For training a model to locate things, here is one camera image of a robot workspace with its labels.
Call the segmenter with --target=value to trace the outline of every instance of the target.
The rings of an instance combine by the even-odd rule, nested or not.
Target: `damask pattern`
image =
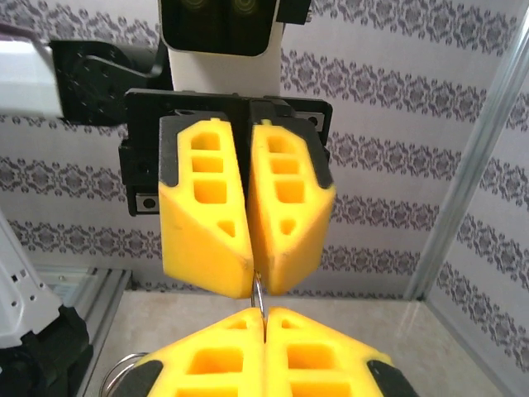
[[[77,199],[126,201],[120,173],[109,168],[62,165],[43,160],[11,160],[1,156],[0,189],[8,192],[64,195]]]
[[[21,244],[29,251],[161,259],[159,233],[111,227],[90,227],[44,222],[9,222]]]
[[[384,198],[336,197],[331,220],[338,223],[430,231],[438,205],[397,202]]]
[[[508,240],[503,233],[469,214],[461,223],[457,241],[529,291],[528,248],[520,246],[520,243],[513,239]]]
[[[312,0],[316,15],[501,56],[516,17],[443,0]]]
[[[412,275],[420,255],[420,252],[331,245],[323,248],[321,268],[355,273]]]
[[[479,292],[478,287],[449,262],[443,265],[436,284],[480,327],[482,333],[503,348],[505,355],[516,362],[520,371],[529,372],[529,335],[524,327],[517,325],[509,313],[491,302],[490,296]]]
[[[117,127],[91,127],[75,126],[61,120],[48,120],[43,117],[21,117],[0,115],[0,123],[22,125],[33,128],[49,128],[51,130],[64,130],[67,132],[83,132],[85,134],[96,133],[99,136],[119,136],[121,139],[127,137],[126,125]]]
[[[204,294],[210,294],[209,291],[198,288],[195,285],[185,283],[152,283],[150,281],[139,281],[133,280],[131,283],[132,290],[142,289],[147,292],[200,292]],[[321,289],[292,289],[287,292],[288,296],[298,296],[304,298],[348,298],[348,299],[401,299],[401,294],[376,294],[376,293],[363,293],[353,291],[333,291],[333,290],[321,290]]]
[[[460,151],[338,132],[329,136],[326,146],[331,163],[340,167],[423,178],[451,180],[461,160]]]
[[[53,130],[61,128],[68,132],[84,132],[86,134],[97,133],[100,136],[113,136],[117,134],[121,139],[126,138],[127,136],[125,125],[118,127],[74,126],[60,120],[46,120],[42,117],[20,117],[1,114],[0,123],[12,123],[29,127],[48,127]],[[509,114],[506,128],[511,130],[519,129],[522,132],[526,132],[527,129],[529,129],[529,93],[521,93],[518,95],[517,101]]]
[[[513,202],[518,207],[525,204],[529,212],[529,179],[524,168],[502,163],[492,157],[479,187],[486,192],[500,195],[503,200]]]
[[[522,132],[526,132],[529,126],[527,119],[529,118],[529,93],[521,93],[518,95],[514,106],[509,114],[507,120],[507,128],[512,130],[520,128]]]
[[[10,221],[21,244],[29,251],[120,256],[161,260],[159,232],[114,230],[110,227]],[[411,275],[419,252],[370,250],[327,246],[323,249],[322,270]]]
[[[42,40],[90,39],[114,43],[155,46],[159,39],[159,26],[147,21],[125,17],[111,17],[107,13],[90,15],[83,8],[74,10],[69,5],[30,0],[3,0],[0,2],[0,21],[32,29]]]
[[[382,108],[475,122],[485,89],[376,69],[307,52],[282,51],[281,83],[286,90],[341,98]]]

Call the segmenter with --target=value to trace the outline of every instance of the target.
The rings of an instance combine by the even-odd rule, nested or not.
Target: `camera lens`
[[[257,11],[257,0],[231,0],[235,11],[242,15],[250,15]]]
[[[198,10],[206,5],[207,0],[180,0],[184,7],[190,10]]]

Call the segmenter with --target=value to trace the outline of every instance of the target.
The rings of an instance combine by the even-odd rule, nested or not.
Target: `floor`
[[[388,353],[421,397],[501,396],[423,304],[284,297],[267,297],[265,304],[292,309]],[[98,396],[105,373],[127,354],[153,352],[248,306],[208,294],[126,291],[86,396]]]

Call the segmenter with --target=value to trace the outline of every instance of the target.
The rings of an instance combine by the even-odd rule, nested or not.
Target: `yellow foam pad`
[[[145,356],[164,365],[149,397],[257,397],[265,387],[264,323],[246,309]]]
[[[158,186],[164,273],[248,298],[254,265],[231,125],[196,122],[176,143],[178,184]]]
[[[319,266],[335,196],[334,184],[318,184],[305,140],[281,126],[254,126],[247,217],[269,294],[285,294]]]
[[[266,397],[383,397],[367,362],[389,356],[283,308],[266,326]]]
[[[266,324],[258,309],[243,310],[145,356],[136,368],[163,364],[148,397],[383,397],[371,360],[392,366],[364,343],[272,308]]]

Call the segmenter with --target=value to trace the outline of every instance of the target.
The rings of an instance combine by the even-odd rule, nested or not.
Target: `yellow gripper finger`
[[[161,123],[164,273],[231,298],[249,298],[254,262],[230,123],[192,117],[164,117]]]
[[[254,125],[248,225],[255,268],[269,294],[285,294],[317,269],[336,196],[308,120]]]
[[[113,397],[418,397],[389,356],[288,309],[246,309],[145,356]]]

